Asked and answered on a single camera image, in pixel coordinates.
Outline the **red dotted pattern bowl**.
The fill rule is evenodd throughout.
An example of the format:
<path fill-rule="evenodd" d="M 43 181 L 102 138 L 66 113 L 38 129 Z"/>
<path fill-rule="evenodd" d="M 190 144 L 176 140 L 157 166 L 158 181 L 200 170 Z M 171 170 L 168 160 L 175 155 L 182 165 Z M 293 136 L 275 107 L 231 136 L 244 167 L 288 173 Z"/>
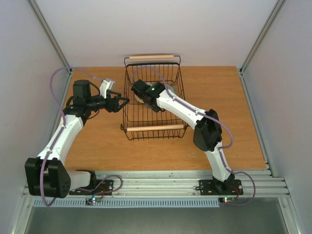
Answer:
<path fill-rule="evenodd" d="M 137 95 L 134 95 L 135 99 L 139 102 L 139 103 L 143 103 L 144 104 L 144 101 L 139 98 Z"/>

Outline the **black wire dish rack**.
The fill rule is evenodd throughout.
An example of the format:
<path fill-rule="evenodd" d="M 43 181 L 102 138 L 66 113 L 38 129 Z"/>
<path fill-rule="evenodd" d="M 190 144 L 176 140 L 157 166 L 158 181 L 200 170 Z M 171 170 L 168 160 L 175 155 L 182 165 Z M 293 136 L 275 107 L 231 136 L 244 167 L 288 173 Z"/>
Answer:
<path fill-rule="evenodd" d="M 123 108 L 121 130 L 129 140 L 182 138 L 188 124 L 164 110 L 154 112 L 139 103 L 131 90 L 138 79 L 148 85 L 165 80 L 171 85 L 176 95 L 184 99 L 184 86 L 180 69 L 180 56 L 133 56 L 124 59 L 125 82 L 124 96 L 130 99 Z"/>

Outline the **celadon green bowl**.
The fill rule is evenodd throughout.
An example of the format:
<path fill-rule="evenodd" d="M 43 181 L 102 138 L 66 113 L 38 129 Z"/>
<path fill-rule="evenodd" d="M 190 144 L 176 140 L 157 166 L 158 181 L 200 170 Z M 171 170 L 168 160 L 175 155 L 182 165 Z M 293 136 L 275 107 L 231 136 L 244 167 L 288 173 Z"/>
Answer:
<path fill-rule="evenodd" d="M 171 85 L 166 84 L 166 87 L 167 87 L 168 90 L 170 90 L 171 93 L 176 94 L 175 89 Z"/>

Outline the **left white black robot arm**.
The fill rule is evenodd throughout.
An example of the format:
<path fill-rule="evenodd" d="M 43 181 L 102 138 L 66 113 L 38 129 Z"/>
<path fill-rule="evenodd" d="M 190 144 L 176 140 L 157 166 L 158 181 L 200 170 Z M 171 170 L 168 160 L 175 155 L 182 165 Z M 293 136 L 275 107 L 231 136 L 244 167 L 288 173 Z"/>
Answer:
<path fill-rule="evenodd" d="M 117 113 L 129 99 L 113 91 L 115 82 L 109 78 L 101 82 L 98 94 L 92 95 L 94 84 L 88 80 L 77 80 L 73 84 L 73 94 L 63 109 L 64 116 L 48 142 L 36 158 L 28 158 L 25 173 L 29 193 L 34 196 L 65 198 L 71 191 L 80 190 L 87 194 L 97 191 L 100 183 L 91 170 L 68 172 L 65 167 L 67 154 L 74 139 L 86 122 L 104 109 Z"/>

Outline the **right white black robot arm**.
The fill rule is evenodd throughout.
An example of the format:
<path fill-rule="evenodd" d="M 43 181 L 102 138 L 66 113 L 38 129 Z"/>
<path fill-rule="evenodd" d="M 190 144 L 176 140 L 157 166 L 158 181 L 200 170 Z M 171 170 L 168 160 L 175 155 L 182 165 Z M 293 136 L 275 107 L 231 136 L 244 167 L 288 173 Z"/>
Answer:
<path fill-rule="evenodd" d="M 205 111 L 191 105 L 161 82 L 148 85 L 139 79 L 131 90 L 153 111 L 169 111 L 193 129 L 193 143 L 207 156 L 216 191 L 219 194 L 228 192 L 233 186 L 235 176 L 223 155 L 222 128 L 217 112 L 213 109 Z"/>

